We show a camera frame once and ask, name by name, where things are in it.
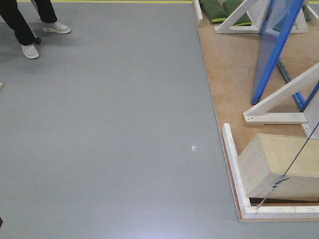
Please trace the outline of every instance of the gray vinyl floor mat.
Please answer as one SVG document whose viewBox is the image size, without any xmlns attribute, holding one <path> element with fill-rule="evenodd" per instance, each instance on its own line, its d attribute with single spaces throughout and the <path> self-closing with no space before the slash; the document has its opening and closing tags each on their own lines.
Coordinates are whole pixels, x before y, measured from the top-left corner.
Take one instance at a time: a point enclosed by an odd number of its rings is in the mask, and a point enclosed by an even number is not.
<svg viewBox="0 0 319 239">
<path fill-rule="evenodd" d="M 42 44 L 0 24 L 1 239 L 317 238 L 238 222 L 191 4 L 54 3 L 68 35 L 19 5 Z"/>
<path fill-rule="evenodd" d="M 319 15 L 319 3 L 310 3 L 309 6 Z"/>
</svg>

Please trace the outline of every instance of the white sneaker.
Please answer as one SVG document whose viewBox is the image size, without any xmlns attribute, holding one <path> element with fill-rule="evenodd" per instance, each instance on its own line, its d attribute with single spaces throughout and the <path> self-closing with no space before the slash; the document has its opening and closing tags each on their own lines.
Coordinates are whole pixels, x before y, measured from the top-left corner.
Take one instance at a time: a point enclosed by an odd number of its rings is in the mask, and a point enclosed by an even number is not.
<svg viewBox="0 0 319 239">
<path fill-rule="evenodd" d="M 27 46 L 21 45 L 21 48 L 25 57 L 29 59 L 35 59 L 39 57 L 39 52 L 33 44 Z"/>
<path fill-rule="evenodd" d="M 67 34 L 71 31 L 71 29 L 58 21 L 54 23 L 42 23 L 42 30 L 43 31 L 49 31 L 49 32 L 56 32 L 59 34 Z"/>
</svg>

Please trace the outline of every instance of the green pad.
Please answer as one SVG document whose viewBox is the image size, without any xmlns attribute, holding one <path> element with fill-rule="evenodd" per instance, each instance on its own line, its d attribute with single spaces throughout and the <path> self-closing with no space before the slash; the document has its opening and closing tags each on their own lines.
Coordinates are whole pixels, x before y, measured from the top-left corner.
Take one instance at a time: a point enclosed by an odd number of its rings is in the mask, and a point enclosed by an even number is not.
<svg viewBox="0 0 319 239">
<path fill-rule="evenodd" d="M 303 12 L 306 21 L 310 21 L 310 11 L 306 6 L 303 6 Z"/>
<path fill-rule="evenodd" d="M 222 23 L 228 15 L 218 0 L 199 0 L 207 18 L 211 23 Z"/>
<path fill-rule="evenodd" d="M 241 0 L 226 0 L 223 3 L 223 7 L 228 15 L 230 15 L 236 8 L 242 3 Z M 253 24 L 249 16 L 245 13 L 237 22 L 235 22 L 234 26 L 250 26 Z"/>
</svg>

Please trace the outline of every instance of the black trousers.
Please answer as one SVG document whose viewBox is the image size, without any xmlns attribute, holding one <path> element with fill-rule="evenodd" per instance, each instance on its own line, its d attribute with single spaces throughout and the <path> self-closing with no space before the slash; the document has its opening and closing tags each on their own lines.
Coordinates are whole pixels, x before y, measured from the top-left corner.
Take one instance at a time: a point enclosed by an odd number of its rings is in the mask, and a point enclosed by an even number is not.
<svg viewBox="0 0 319 239">
<path fill-rule="evenodd" d="M 38 7 L 40 18 L 43 22 L 53 23 L 57 21 L 50 0 L 34 0 Z M 35 37 L 18 9 L 16 0 L 0 0 L 0 15 L 14 31 L 15 37 L 21 45 L 34 43 Z"/>
</svg>

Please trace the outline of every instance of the wooden box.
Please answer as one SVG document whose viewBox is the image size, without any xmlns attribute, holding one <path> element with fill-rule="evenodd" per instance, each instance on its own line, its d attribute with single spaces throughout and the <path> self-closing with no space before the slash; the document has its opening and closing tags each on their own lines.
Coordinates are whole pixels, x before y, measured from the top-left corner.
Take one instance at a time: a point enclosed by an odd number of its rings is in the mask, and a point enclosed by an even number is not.
<svg viewBox="0 0 319 239">
<path fill-rule="evenodd" d="M 239 171 L 249 198 L 264 198 L 287 170 L 305 138 L 257 134 L 238 157 Z M 286 180 L 268 198 L 318 201 L 319 140 L 310 139 Z"/>
</svg>

